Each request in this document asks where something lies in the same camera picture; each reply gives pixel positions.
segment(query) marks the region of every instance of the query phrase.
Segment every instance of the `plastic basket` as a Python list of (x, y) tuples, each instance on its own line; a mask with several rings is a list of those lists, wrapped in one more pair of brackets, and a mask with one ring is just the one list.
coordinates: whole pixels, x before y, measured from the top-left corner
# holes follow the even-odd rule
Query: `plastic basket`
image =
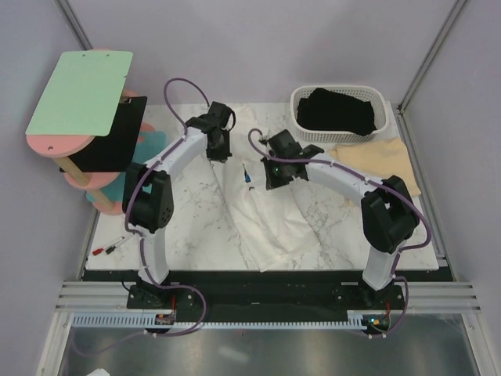
[[(359, 136), (352, 132), (325, 132), (325, 131), (311, 131), (301, 127), (297, 123), (297, 106), (301, 98), (308, 98), (313, 90), (317, 88), (324, 88), (331, 92), (339, 92), (348, 96), (370, 101), (374, 109), (374, 126), (376, 130), (367, 136)], [(384, 98), (380, 92), (369, 86), (348, 86), (348, 85), (329, 85), (329, 86), (301, 86), (294, 90), (290, 96), (290, 113), (295, 128), (299, 131), (299, 137), (304, 141), (310, 143), (362, 143), (374, 138), (378, 133), (382, 133), (389, 123), (389, 114), (384, 103)]]

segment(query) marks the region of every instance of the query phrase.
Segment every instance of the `white marble table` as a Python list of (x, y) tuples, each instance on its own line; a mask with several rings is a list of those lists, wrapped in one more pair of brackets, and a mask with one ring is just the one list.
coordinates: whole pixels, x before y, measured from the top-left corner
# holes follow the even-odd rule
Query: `white marble table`
[[(289, 103), (252, 103), (258, 123), (273, 131), (290, 129)], [(206, 111), (204, 105), (179, 105), (184, 119)], [(144, 120), (173, 140), (180, 125), (166, 106), (148, 106)], [(391, 115), (389, 129), (378, 138), (398, 136)], [(318, 144), (325, 150), (333, 144)], [(296, 180), (290, 184), (301, 213), (317, 234), (320, 251), (308, 251), (274, 269), (364, 269), (369, 244), (362, 231), (362, 216), (358, 207), (333, 190), (314, 183)], [(167, 257), (171, 269), (242, 270), (257, 269), (243, 246), (232, 217), (223, 199), (218, 180), (209, 162), (196, 157), (172, 184), (175, 214), (166, 229)], [(418, 199), (415, 205), (420, 208)], [(100, 215), (91, 250), (126, 234), (124, 216)], [(408, 244), (423, 241), (425, 231), (419, 225)], [(132, 239), (110, 255), (90, 255), (86, 269), (138, 269), (139, 251)], [(402, 255), (398, 269), (437, 269), (432, 245)]]

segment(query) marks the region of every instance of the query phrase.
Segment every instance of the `gray wall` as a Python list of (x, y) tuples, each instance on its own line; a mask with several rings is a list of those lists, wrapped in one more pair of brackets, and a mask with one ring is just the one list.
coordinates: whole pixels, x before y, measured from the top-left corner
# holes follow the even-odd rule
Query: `gray wall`
[(79, 49), (51, 0), (0, 1), (0, 364), (31, 375), (64, 278), (74, 276), (90, 205), (24, 131), (65, 50)]
[[(135, 54), (128, 84), (163, 103), (186, 77), (213, 100), (286, 102), (360, 83), (399, 101), (453, 0), (68, 0), (95, 47)], [(199, 103), (184, 84), (174, 102)]]
[(501, 2), (473, 1), (408, 115), (449, 257), (501, 350)]

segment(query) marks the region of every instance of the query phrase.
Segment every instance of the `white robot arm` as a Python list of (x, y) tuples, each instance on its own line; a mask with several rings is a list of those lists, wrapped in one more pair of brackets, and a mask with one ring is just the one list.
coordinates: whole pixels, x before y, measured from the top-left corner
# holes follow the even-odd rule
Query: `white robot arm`
[[(144, 233), (145, 240), (144, 259), (141, 260), (143, 265), (139, 270), (139, 277), (145, 282), (150, 282), (145, 271), (146, 267), (149, 269), (151, 277), (159, 283), (164, 281), (169, 273), (165, 258), (165, 226), (171, 220), (174, 212), (171, 181), (194, 157), (203, 152), (211, 161), (225, 162), (228, 157), (231, 157), (229, 130), (225, 129), (231, 115), (232, 110), (229, 107), (222, 103), (213, 102), (207, 114), (192, 117), (186, 122), (188, 128), (185, 136), (176, 139), (145, 164), (132, 163), (127, 169), (122, 203), (124, 212), (127, 211), (138, 181), (148, 168), (157, 163), (134, 200), (129, 216), (130, 224), (148, 230), (141, 231)], [(178, 146), (162, 160), (160, 156), (165, 155), (173, 147), (172, 145), (177, 143)], [(151, 186), (150, 192), (145, 190), (147, 186)]]
[(403, 180), (398, 176), (381, 180), (348, 168), (314, 145), (303, 149), (288, 131), (274, 135), (266, 143), (269, 157), (263, 158), (262, 162), (266, 170), (267, 189), (301, 178), (336, 190), (361, 207), (363, 230), (370, 243), (362, 285), (368, 295), (380, 295), (377, 292), (383, 292), (393, 281), (392, 269), (397, 250), (405, 245), (420, 222), (410, 207), (387, 192), (396, 192), (411, 201)]

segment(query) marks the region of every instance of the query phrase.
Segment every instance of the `white cloth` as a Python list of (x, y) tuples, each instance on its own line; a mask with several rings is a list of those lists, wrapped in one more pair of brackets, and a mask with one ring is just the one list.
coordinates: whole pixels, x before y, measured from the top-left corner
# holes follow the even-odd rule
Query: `white cloth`
[[(318, 249), (320, 243), (290, 188), (265, 188), (261, 156), (248, 143), (247, 134), (259, 128), (267, 135), (268, 129), (256, 122), (249, 106), (238, 105), (233, 110), (236, 126), (230, 136), (232, 157), (223, 164), (222, 174), (216, 175), (243, 245), (259, 270), (264, 271)], [(245, 182), (245, 172), (250, 176), (249, 183)]]

